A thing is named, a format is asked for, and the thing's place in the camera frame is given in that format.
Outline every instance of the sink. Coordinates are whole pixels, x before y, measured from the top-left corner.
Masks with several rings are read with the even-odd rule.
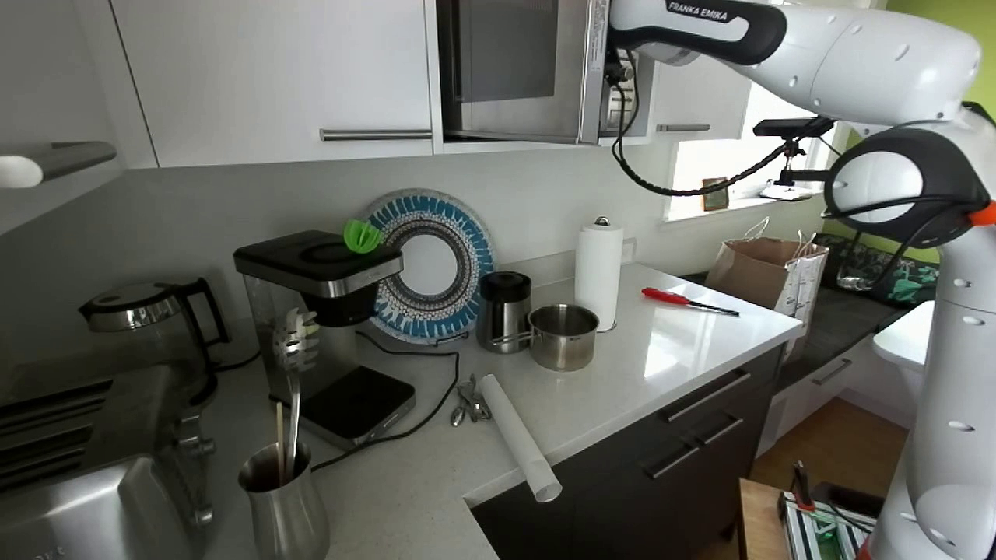
[[[212,440],[183,378],[161,364],[2,404],[0,558],[202,558]]]
[[[153,456],[16,487],[0,502],[0,550],[10,560],[187,560],[199,538]]]

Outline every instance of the appliance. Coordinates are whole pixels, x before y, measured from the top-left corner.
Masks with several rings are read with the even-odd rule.
[[[199,324],[197,294],[207,305],[215,336]],[[177,364],[187,372],[188,404],[215,395],[216,378],[207,346],[230,336],[207,281],[124,283],[85,303],[82,315],[120,371]]]
[[[609,0],[440,0],[436,5],[449,139],[596,142],[620,125],[620,89],[624,109],[636,109],[631,76],[620,89],[603,80]],[[638,70],[640,89],[651,87],[653,61]]]
[[[301,391],[301,421],[340,448],[363,445],[414,404],[406,382],[361,368],[354,350],[354,331],[372,316],[380,281],[402,270],[395,244],[359,255],[340,232],[304,230],[241,244],[233,262],[247,276],[276,404],[291,404]],[[317,359],[295,386],[276,348],[287,316],[301,311],[317,324]]]

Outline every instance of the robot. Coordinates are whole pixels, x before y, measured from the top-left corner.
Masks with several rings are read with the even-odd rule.
[[[996,558],[996,125],[960,101],[978,39],[884,10],[733,0],[613,0],[609,27],[661,61],[714,57],[864,134],[827,171],[827,211],[903,244],[939,244],[923,395],[872,558]]]

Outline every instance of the blue plate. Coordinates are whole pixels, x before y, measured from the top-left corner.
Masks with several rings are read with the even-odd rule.
[[[471,333],[483,307],[480,281],[496,270],[483,221],[436,191],[388,192],[363,214],[404,262],[380,283],[372,324],[414,346]]]

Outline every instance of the metal bowl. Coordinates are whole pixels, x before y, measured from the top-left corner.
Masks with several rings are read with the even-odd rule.
[[[596,316],[583,305],[547,305],[532,311],[529,355],[552,371],[579,371],[593,355]]]

